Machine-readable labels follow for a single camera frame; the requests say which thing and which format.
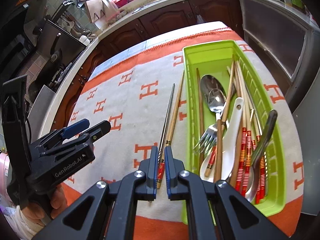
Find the finger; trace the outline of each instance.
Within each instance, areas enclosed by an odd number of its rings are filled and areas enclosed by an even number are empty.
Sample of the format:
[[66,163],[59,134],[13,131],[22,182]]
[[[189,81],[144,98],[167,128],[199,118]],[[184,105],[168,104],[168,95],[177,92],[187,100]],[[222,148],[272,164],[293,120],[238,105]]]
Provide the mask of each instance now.
[[36,203],[30,202],[29,205],[23,209],[23,214],[27,218],[34,220],[44,218],[44,210]]
[[63,201],[66,199],[65,195],[64,195],[64,192],[63,192],[63,189],[62,188],[59,188],[57,189],[54,193],[53,193],[53,196],[51,198],[51,206],[54,208],[54,209],[58,209],[62,204],[63,204]]
[[60,215],[60,213],[62,213],[66,208],[68,207],[67,205],[67,200],[64,199],[62,204],[60,205],[60,207],[58,209],[54,209],[51,212],[51,217],[53,219],[55,219],[58,215]]

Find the spoon handle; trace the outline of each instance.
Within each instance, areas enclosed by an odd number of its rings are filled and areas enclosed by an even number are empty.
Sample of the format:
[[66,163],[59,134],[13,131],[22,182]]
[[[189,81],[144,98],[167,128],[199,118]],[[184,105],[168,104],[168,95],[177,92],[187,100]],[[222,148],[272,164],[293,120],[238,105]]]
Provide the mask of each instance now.
[[216,166],[214,170],[213,182],[217,182],[221,179],[222,170],[222,120],[217,120],[217,154],[216,154]]

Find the table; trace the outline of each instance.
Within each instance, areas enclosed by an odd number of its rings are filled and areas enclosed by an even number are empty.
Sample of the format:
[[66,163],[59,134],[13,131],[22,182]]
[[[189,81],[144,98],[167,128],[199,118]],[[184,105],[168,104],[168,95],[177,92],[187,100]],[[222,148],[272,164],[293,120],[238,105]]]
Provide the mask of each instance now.
[[[108,120],[112,128],[95,142],[96,159],[65,181],[68,204],[98,180],[112,183],[137,170],[140,161],[149,157],[151,147],[158,145],[172,83],[178,86],[184,68],[182,48],[228,39],[235,40],[251,60],[278,111],[286,159],[287,197],[285,208],[269,218],[287,235],[293,234],[301,211],[304,179],[300,141],[291,112],[265,65],[222,22],[162,34],[119,53],[94,70],[69,124],[87,118],[90,126]],[[174,157],[182,161],[187,139],[186,105],[184,87],[172,140]],[[186,239],[188,228],[181,222],[182,205],[182,201],[168,200],[163,183],[155,201],[138,203],[135,239]]]

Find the white ceramic spoon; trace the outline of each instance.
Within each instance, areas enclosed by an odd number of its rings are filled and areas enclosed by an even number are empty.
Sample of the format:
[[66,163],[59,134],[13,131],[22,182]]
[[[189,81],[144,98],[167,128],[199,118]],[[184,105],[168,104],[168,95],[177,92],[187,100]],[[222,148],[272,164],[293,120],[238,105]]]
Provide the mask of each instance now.
[[[235,162],[236,140],[237,140],[239,125],[241,121],[243,103],[244,103],[243,98],[236,98],[233,111],[232,111],[231,120],[229,122],[230,123],[229,128],[222,141],[221,179],[223,180],[228,179]],[[213,165],[212,167],[210,176],[209,177],[204,176],[205,170],[210,160],[210,156],[211,154],[208,154],[208,156],[205,158],[204,162],[201,165],[200,178],[202,180],[213,182],[215,165]]]

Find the triangular cutout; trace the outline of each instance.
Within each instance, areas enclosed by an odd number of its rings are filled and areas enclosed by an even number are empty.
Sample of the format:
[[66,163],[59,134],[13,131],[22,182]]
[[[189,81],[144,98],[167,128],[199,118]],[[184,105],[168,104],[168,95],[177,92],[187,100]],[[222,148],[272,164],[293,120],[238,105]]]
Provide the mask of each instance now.
[[91,208],[94,197],[87,197],[77,208],[75,208],[68,216],[63,219],[63,223],[75,230],[80,230],[85,218]]
[[247,229],[259,223],[259,219],[250,212],[235,196],[229,197],[237,219],[242,229]]

